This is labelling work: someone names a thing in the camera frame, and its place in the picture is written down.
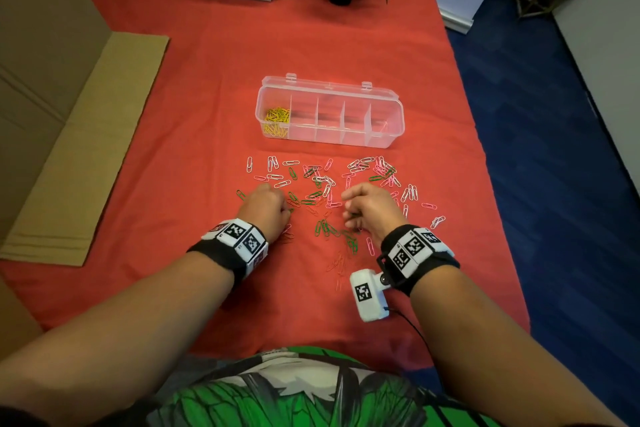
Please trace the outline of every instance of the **person's left forearm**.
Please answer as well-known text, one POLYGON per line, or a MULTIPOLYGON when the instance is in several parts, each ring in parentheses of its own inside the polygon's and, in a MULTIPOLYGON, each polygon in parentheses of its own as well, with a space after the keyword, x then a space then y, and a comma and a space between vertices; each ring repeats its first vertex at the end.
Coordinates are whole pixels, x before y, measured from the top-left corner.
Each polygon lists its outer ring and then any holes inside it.
POLYGON ((187 253, 7 358, 0 403, 67 425, 128 407, 159 386, 233 284, 233 272, 187 253))

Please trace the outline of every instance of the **cardboard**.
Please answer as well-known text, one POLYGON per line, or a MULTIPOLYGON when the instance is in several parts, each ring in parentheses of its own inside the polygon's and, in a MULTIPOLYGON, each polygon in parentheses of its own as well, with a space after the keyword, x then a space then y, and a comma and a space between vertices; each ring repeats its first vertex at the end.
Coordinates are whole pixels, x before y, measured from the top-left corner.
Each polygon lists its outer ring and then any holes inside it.
POLYGON ((40 326, 15 294, 0 280, 0 360, 42 334, 40 326))
POLYGON ((0 258, 81 266, 168 43, 0 0, 0 258))

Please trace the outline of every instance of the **wristband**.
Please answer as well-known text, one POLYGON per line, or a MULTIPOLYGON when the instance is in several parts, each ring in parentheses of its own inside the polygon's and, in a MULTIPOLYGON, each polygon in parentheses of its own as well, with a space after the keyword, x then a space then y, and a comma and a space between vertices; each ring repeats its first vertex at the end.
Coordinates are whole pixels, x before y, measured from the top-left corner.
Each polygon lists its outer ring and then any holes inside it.
POLYGON ((389 284, 411 294, 413 286, 425 274, 441 265, 460 268, 454 253, 428 229, 403 225, 382 241, 382 255, 377 259, 389 284))
POLYGON ((268 250, 267 238, 258 227, 235 218, 223 221, 204 234, 202 240, 187 252, 200 252, 222 268, 231 270, 234 290, 264 260, 268 250))

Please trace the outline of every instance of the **white camera device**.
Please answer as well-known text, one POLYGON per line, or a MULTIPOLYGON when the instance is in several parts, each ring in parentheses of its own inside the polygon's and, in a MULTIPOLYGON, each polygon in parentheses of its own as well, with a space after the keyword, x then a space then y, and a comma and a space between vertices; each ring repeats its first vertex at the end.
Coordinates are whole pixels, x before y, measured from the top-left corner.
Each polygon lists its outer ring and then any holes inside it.
POLYGON ((391 287, 384 272, 376 274, 371 269, 358 270, 349 277, 353 297, 360 318, 370 323, 376 319, 384 319, 389 315, 387 300, 383 291, 391 287))

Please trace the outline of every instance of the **plastic container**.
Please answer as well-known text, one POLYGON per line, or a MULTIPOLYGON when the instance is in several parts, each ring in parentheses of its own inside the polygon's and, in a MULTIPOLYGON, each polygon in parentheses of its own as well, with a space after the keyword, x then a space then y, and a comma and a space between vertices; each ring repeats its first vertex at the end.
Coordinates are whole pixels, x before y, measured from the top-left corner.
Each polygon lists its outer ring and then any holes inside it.
POLYGON ((404 111, 395 92, 362 86, 267 76, 255 117, 266 137, 387 148, 404 133, 404 111), (288 122, 266 120, 271 108, 289 111, 288 122))

